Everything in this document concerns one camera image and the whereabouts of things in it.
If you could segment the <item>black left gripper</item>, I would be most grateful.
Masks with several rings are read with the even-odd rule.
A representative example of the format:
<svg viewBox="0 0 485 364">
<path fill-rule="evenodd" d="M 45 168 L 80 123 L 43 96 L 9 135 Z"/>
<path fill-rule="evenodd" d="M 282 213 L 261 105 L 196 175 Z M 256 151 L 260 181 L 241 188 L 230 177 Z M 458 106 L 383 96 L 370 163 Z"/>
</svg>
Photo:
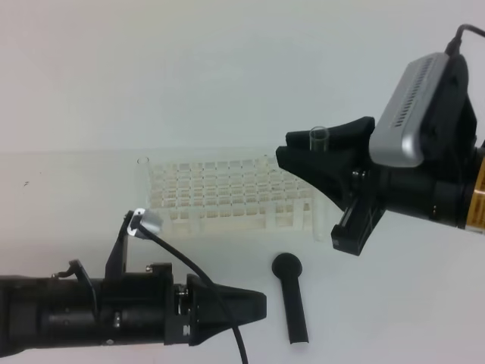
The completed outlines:
<svg viewBox="0 0 485 364">
<path fill-rule="evenodd" d="M 188 344 L 197 346 L 231 329 L 213 292 L 196 275 L 187 277 L 189 309 L 180 309 L 172 264 L 158 263 L 150 272 L 125 273 L 101 285 L 102 333 L 109 343 Z M 267 297 L 258 291 L 216 286 L 237 325 L 267 317 Z"/>
</svg>

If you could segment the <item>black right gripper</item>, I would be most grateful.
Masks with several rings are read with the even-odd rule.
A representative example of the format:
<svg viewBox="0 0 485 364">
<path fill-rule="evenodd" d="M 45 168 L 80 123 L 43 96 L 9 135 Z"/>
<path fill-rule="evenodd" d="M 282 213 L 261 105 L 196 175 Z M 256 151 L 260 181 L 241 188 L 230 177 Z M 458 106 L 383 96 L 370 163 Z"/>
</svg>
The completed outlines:
<svg viewBox="0 0 485 364">
<path fill-rule="evenodd" d="M 327 151 L 318 162 L 310 152 L 310 130 L 286 134 L 276 150 L 280 168 L 316 187 L 344 211 L 331 231 L 333 248 L 359 256 L 387 211 L 413 218 L 433 218 L 433 197 L 440 163 L 414 168 L 376 165 L 369 158 L 373 117 L 317 130 L 327 136 Z"/>
</svg>

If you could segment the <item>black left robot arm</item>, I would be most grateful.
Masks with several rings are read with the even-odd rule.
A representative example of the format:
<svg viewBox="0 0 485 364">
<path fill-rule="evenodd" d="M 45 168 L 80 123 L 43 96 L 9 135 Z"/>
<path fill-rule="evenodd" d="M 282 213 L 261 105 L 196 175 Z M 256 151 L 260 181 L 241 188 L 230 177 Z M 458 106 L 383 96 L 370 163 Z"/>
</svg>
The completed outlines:
<svg viewBox="0 0 485 364">
<path fill-rule="evenodd" d="M 114 280 L 1 278 L 1 355 L 107 345 L 197 346 L 231 328 L 196 275 L 174 283 L 169 263 Z"/>
</svg>

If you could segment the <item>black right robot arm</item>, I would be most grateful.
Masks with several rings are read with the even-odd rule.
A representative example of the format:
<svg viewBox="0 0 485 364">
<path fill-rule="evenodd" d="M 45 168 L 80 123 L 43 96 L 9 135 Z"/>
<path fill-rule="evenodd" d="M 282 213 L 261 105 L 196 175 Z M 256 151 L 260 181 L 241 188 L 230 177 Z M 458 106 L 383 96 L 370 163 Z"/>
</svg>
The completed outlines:
<svg viewBox="0 0 485 364">
<path fill-rule="evenodd" d="M 280 168 L 326 197 L 343 216 L 330 233 L 333 248 L 355 256 L 386 211 L 463 229 L 484 148 L 475 147 L 467 129 L 436 161 L 416 168 L 376 165 L 369 156 L 372 117 L 329 129 L 325 152 L 310 149 L 307 130 L 289 132 L 276 150 Z"/>
</svg>

